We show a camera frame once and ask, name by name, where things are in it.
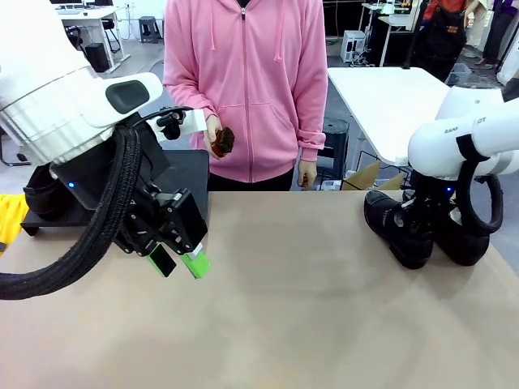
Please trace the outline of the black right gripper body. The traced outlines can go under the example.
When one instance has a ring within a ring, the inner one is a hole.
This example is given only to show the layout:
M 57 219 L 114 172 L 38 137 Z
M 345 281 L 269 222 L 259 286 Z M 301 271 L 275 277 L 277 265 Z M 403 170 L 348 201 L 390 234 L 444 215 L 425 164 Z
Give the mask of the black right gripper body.
M 405 228 L 412 236 L 430 237 L 440 218 L 453 208 L 456 183 L 412 172 L 403 192 Z

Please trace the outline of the person's right hand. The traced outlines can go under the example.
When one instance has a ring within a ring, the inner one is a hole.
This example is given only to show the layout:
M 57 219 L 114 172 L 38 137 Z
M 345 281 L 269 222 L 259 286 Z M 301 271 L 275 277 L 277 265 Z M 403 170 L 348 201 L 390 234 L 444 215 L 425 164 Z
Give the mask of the person's right hand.
M 221 140 L 221 134 L 223 127 L 221 125 L 220 118 L 217 115 L 210 115 L 206 119 L 206 131 L 204 132 L 204 145 L 209 154 L 220 159 L 220 155 L 215 153 L 213 147 L 217 147 Z

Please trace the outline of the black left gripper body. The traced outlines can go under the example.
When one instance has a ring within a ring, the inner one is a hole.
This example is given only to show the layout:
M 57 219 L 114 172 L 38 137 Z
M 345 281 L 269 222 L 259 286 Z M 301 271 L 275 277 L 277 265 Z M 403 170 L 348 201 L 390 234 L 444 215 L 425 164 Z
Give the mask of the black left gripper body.
M 115 243 L 139 254 L 154 239 L 177 254 L 192 252 L 208 232 L 208 154 L 165 151 L 148 125 L 117 126 L 112 136 L 51 171 L 88 210 L 123 204 Z

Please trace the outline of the person's left hand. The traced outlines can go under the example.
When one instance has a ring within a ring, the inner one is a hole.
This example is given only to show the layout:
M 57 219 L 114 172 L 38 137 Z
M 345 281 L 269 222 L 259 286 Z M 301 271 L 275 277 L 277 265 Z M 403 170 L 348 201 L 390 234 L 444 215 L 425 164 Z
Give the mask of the person's left hand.
M 316 177 L 316 162 L 300 160 L 298 163 L 298 186 L 302 190 L 309 190 L 313 187 Z

